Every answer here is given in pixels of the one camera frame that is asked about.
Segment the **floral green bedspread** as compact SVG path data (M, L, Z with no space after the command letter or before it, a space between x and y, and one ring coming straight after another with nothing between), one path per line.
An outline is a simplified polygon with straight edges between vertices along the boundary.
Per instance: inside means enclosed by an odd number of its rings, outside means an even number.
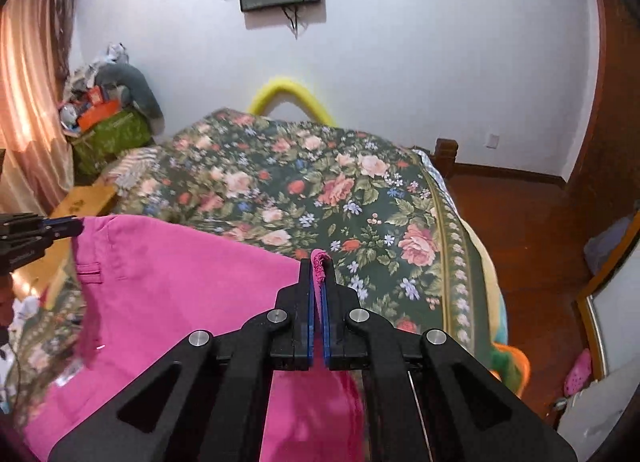
M327 252L337 281L398 329L442 326L490 369L480 254L421 151L355 130L221 110L158 147L113 214L143 216L300 263ZM10 386L24 434L47 393L76 376L87 304L74 252L55 307L25 326Z

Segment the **white wall socket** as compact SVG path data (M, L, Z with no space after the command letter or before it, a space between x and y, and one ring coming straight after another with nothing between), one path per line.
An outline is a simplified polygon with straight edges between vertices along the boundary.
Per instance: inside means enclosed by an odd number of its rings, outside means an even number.
M500 137L495 133L489 133L486 139L486 147L491 150L498 148Z

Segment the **grey plush toy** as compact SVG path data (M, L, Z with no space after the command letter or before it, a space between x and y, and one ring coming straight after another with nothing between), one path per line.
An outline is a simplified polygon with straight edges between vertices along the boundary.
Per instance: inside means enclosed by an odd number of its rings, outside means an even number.
M164 118L160 104L137 67L128 63L105 64L100 67L94 82L98 86L126 87L130 92L131 100L141 108L143 115L150 119Z

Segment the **yellow padded bed rail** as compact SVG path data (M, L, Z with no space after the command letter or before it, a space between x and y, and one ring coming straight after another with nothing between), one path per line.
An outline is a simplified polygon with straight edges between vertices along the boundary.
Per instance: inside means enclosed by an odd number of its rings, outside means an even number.
M337 126L337 122L324 105L306 87L286 77L268 80L254 94L246 111L255 116L265 116L278 101L295 104L311 121L317 124L328 127Z

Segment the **pink slipper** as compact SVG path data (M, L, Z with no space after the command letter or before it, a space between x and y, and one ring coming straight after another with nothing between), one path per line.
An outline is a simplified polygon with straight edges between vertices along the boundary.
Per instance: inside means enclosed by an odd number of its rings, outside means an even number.
M578 394L588 383L592 374L591 352L584 349L576 358L570 372L567 373L563 383L563 393L565 397Z

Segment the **orange red box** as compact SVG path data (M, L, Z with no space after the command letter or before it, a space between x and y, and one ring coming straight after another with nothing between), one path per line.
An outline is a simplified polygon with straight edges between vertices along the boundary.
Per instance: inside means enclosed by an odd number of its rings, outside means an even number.
M117 99L93 105L78 117L77 122L80 131L82 133L88 131L96 124L119 113L121 108L120 102Z

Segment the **grey white storage box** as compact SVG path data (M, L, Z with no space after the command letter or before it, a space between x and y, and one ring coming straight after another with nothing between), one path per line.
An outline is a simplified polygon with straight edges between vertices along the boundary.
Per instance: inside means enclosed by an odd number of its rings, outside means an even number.
M614 430L639 384L639 358L593 382L570 398L558 433L570 444L578 461L588 461Z

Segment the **wooden bed post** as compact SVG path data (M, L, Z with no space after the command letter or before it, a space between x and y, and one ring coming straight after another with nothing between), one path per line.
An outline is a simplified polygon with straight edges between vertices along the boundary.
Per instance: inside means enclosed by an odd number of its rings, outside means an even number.
M445 179L454 173L454 165L458 156L459 144L454 139L438 138L431 155L435 168Z

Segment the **pink striped curtain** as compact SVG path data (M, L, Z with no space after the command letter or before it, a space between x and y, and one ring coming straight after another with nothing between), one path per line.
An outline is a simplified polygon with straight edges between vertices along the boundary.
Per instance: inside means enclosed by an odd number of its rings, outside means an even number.
M49 214L74 184L58 119L70 75L75 0L1 7L1 209Z

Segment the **wooden lap desk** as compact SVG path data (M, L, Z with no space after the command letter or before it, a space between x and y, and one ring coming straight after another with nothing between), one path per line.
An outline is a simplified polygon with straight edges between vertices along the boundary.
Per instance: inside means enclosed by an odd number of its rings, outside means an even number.
M53 232L55 240L51 246L42 257L14 272L14 293L17 298L23 300L27 296L40 296L43 306L51 309L60 294L65 279L64 268L72 252L70 235L80 229L78 223L70 223L70 219L104 216L113 209L117 199L113 185L96 183L72 188L50 214L51 220L64 220Z

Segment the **striped blanket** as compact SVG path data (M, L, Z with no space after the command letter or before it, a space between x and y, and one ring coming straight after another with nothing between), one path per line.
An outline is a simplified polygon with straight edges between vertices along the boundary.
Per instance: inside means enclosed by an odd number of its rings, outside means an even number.
M100 179L106 185L115 185L119 190L131 189L155 162L157 147L144 147L127 151L114 163L107 165Z

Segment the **colourful fleece blanket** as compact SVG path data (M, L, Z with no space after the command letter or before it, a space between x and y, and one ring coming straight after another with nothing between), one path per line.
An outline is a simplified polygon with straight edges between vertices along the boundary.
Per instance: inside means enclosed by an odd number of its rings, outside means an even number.
M480 254L480 262L482 263L491 338L490 372L510 388L518 398L522 398L530 378L529 360L521 349L508 344L508 315L496 267L484 243L472 227L465 220L462 223L471 242Z

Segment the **brown wooden door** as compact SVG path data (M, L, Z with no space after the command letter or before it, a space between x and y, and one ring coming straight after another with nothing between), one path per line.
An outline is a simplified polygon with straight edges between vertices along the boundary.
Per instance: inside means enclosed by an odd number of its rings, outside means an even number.
M639 18L625 0L597 0L594 100L567 192L598 231L639 200Z

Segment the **pink pants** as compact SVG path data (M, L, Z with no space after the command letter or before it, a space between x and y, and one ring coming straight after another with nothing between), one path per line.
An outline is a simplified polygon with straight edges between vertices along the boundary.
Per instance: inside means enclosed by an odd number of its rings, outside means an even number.
M294 284L299 262L158 219L88 217L73 243L87 311L76 352L82 369L52 388L24 434L46 460L54 445L196 330L238 330ZM363 408L344 372L316 361L273 376L265 461L360 461Z

